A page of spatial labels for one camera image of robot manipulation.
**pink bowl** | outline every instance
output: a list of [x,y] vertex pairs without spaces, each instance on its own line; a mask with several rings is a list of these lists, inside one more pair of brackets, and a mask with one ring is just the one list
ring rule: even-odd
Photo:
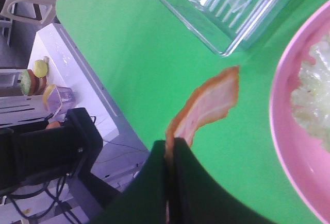
[[298,86],[298,72],[311,45],[330,31],[330,1],[298,30],[277,66],[270,97],[270,125],[274,146],[291,184],[313,213],[330,223],[330,153],[311,138],[291,115],[290,94]]

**bacon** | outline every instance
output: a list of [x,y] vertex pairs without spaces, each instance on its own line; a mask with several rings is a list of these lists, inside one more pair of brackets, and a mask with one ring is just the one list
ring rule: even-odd
[[195,89],[166,130],[166,160],[172,164],[174,138],[184,138],[191,147],[199,127],[227,116],[238,98],[239,66],[224,69]]

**green table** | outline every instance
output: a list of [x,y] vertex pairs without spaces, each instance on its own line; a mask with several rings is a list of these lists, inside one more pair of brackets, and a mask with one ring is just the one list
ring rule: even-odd
[[277,159],[269,95],[279,58],[326,0],[296,0],[249,50],[214,55],[159,0],[58,0],[57,14],[78,48],[151,148],[190,93],[240,64],[239,101],[227,118],[201,128],[192,150],[230,193],[278,223],[319,223]]

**plastic container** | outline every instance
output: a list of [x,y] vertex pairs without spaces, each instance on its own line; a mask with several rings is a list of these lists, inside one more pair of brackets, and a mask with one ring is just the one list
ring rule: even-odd
[[290,0],[161,0],[215,54],[249,48]]
[[45,90],[43,100],[47,110],[54,116],[65,114],[75,106],[75,96],[72,89],[50,85]]

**lemon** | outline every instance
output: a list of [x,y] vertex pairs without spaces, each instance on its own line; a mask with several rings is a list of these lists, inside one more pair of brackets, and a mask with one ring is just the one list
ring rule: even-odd
[[48,65],[43,60],[36,60],[33,66],[33,72],[36,77],[42,78],[47,75]]

